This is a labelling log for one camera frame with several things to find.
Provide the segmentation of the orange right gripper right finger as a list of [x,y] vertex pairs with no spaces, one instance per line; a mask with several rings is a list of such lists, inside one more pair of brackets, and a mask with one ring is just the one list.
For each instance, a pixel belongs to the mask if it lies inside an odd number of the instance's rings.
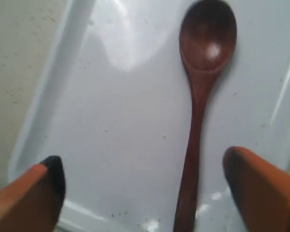
[[249,232],[290,232],[290,174],[251,150],[229,147],[223,170]]

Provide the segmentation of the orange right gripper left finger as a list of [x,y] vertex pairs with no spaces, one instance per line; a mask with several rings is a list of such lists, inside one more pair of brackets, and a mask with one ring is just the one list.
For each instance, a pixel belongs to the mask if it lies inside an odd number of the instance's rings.
[[49,156],[0,189],[0,232],[52,232],[66,195],[62,160]]

